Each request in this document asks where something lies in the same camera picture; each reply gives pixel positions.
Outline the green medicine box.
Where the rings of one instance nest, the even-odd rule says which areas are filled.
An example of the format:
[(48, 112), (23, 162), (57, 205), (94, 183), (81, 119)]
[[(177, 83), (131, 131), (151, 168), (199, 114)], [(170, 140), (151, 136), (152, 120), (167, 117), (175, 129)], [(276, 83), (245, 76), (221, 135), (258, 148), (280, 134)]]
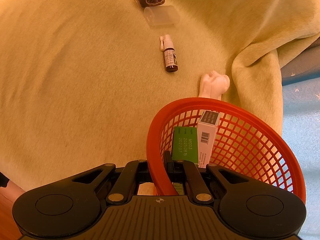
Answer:
[(195, 127), (174, 127), (171, 157), (172, 160), (186, 160), (198, 165), (197, 129)]

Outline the white grey medicine box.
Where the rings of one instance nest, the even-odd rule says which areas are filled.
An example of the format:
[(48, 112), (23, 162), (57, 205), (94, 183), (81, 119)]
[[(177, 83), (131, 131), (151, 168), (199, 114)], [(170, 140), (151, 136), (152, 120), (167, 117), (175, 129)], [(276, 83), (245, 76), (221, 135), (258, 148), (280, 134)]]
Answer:
[(197, 123), (198, 167), (209, 163), (220, 120), (220, 113), (205, 110)]

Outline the red plastic mesh basket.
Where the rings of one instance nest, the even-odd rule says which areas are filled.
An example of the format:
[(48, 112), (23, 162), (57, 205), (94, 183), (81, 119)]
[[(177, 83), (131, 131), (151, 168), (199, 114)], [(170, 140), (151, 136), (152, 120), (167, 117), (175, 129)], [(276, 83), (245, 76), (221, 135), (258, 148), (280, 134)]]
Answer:
[(263, 181), (306, 200), (300, 165), (287, 143), (263, 120), (231, 103), (205, 98), (173, 101), (153, 118), (146, 141), (146, 156), (154, 194), (176, 195), (163, 164), (172, 146), (174, 127), (195, 127), (206, 111), (220, 114), (210, 163)]

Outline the brown spray bottle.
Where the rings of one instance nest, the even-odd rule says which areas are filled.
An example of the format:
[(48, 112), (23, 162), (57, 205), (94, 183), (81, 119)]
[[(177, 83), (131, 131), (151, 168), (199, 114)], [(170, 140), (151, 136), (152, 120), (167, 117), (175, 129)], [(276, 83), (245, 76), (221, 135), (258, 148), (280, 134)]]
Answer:
[(159, 39), (160, 50), (164, 53), (165, 70), (169, 73), (178, 71), (176, 52), (170, 35), (163, 35)]

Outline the clear round plastic container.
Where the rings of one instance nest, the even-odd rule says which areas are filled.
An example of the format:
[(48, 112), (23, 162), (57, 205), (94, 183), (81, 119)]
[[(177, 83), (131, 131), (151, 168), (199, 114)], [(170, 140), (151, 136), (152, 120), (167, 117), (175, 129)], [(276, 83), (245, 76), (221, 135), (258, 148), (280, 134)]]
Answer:
[(178, 24), (180, 15), (172, 5), (146, 7), (143, 11), (144, 18), (149, 26)]

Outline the yellow fleece blanket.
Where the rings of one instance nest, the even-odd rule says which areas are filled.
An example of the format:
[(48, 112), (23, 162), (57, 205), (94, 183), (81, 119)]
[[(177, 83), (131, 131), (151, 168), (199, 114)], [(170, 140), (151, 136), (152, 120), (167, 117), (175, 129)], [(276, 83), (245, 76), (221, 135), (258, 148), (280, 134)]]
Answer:
[[(1, 172), (24, 190), (145, 158), (150, 122), (227, 74), (223, 100), (281, 132), (281, 68), (319, 37), (319, 0), (165, 0), (151, 27), (135, 0), (1, 0)], [(178, 71), (165, 70), (169, 34)]]

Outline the light blue bed sheet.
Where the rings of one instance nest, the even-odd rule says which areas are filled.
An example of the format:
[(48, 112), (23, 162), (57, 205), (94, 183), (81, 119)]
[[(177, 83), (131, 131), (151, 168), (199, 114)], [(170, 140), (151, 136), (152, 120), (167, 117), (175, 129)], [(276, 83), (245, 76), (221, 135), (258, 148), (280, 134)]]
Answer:
[(319, 47), (313, 46), (281, 70), (283, 139), (294, 152), (306, 185), (302, 239), (319, 239)]

